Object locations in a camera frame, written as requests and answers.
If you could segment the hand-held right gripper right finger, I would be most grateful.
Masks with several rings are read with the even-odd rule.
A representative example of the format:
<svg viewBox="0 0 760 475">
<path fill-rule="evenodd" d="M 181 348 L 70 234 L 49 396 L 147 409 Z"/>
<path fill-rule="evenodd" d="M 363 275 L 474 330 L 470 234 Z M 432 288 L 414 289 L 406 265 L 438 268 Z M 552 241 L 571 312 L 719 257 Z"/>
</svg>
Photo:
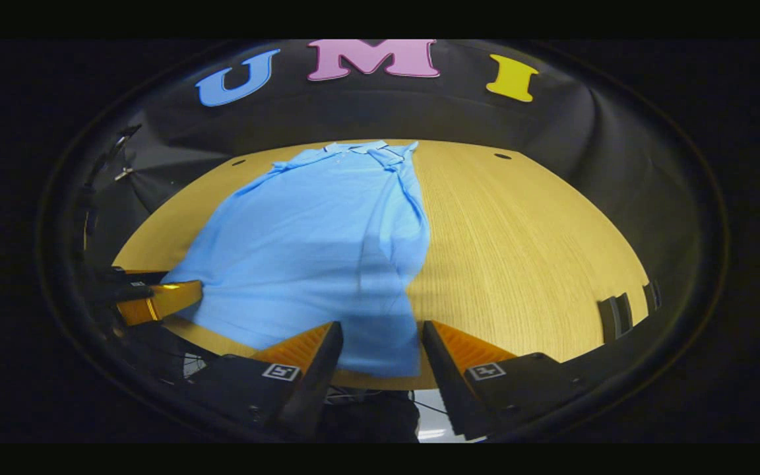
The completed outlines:
<svg viewBox="0 0 760 475">
<path fill-rule="evenodd" d="M 508 435 L 587 391 L 567 365 L 542 352 L 517 356 L 439 321 L 425 321 L 422 345 L 453 433 Z"/>
</svg>

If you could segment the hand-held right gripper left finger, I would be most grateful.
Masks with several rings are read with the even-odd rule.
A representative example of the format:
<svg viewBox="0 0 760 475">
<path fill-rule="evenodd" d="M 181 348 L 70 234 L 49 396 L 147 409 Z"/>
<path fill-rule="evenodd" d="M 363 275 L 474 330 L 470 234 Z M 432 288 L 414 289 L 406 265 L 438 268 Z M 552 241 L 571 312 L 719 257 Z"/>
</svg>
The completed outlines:
<svg viewBox="0 0 760 475">
<path fill-rule="evenodd" d="M 224 355 L 188 379 L 188 397 L 255 439 L 311 439 L 343 346 L 339 322 L 250 357 Z"/>
</svg>

